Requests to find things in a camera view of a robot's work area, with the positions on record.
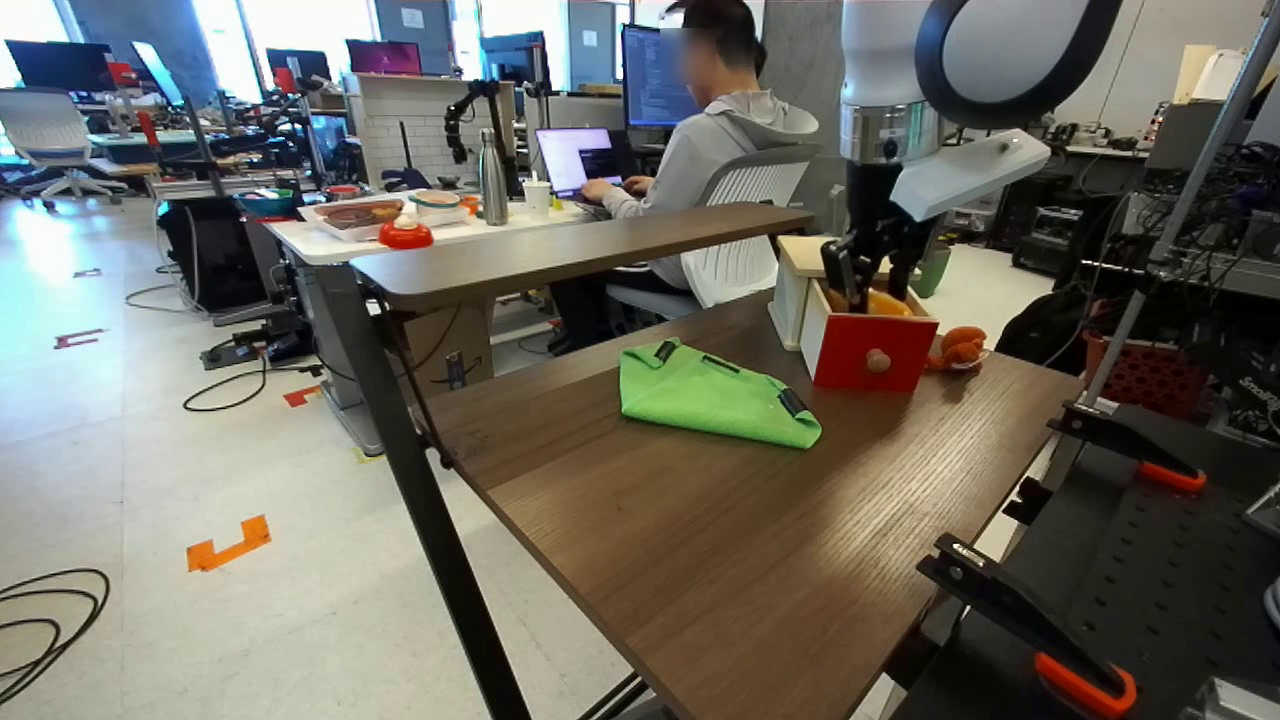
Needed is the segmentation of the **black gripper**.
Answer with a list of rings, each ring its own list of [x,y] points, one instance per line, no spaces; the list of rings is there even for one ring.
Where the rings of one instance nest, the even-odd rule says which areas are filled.
[[[828,242],[818,248],[822,285],[833,292],[833,309],[866,311],[866,292],[877,285],[880,264],[889,264],[885,287],[904,301],[916,264],[922,260],[922,243],[931,242],[931,219],[910,219],[890,203],[896,163],[852,163],[847,167],[847,229],[852,229],[852,260],[844,242]]]

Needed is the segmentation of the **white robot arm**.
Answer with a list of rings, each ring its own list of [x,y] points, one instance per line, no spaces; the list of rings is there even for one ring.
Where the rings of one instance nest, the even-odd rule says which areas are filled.
[[[822,252],[852,311],[889,298],[931,229],[1046,163],[1031,124],[1097,70],[1123,0],[841,0],[847,235]]]

